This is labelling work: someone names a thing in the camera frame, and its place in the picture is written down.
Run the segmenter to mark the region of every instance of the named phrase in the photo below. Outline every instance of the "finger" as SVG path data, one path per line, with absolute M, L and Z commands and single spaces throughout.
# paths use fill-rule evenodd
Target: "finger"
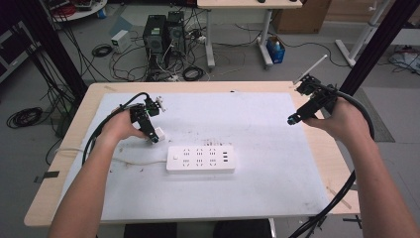
M 325 119 L 308 118 L 306 120 L 303 120 L 303 122 L 311 127 L 319 128 L 322 130 L 325 129 Z
M 148 136 L 146 136 L 145 133 L 136 129 L 135 127 L 133 127 L 133 136 L 136 136 L 136 137 L 139 137 L 139 138 L 144 138 L 144 139 L 148 138 Z

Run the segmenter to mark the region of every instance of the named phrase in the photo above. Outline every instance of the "extension cord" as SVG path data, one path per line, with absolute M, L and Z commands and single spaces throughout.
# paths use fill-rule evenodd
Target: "extension cord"
M 232 146 L 169 147 L 166 169 L 171 174 L 233 173 L 236 156 Z

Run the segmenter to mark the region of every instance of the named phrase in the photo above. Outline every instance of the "black tape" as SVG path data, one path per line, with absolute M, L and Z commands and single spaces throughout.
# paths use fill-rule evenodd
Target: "black tape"
M 43 178 L 49 179 L 49 178 L 57 178 L 59 172 L 45 172 Z

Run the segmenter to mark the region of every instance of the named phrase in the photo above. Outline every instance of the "cable on floor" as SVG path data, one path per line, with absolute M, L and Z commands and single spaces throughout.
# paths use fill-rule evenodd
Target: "cable on floor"
M 11 115 L 7 119 L 6 125 L 12 129 L 38 125 L 43 113 L 41 107 L 23 109 Z

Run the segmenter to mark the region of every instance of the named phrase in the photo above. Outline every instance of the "table leg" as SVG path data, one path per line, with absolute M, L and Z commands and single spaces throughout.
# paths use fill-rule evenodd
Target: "table leg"
M 259 47 L 262 52 L 262 57 L 265 62 L 265 69 L 267 69 L 269 66 L 272 66 L 272 60 L 271 57 L 268 54 L 268 50 L 265 46 L 266 36 L 268 33 L 268 27 L 269 27 L 269 21 L 271 20 L 271 13 L 272 9 L 267 9 L 265 11 L 264 21 L 263 21 L 263 29 L 262 29 L 262 37 L 259 41 Z
M 207 10 L 207 37 L 206 37 L 206 56 L 207 56 L 207 65 L 210 69 L 216 65 L 214 62 L 214 55 L 213 55 L 213 46 L 211 45 L 211 10 Z

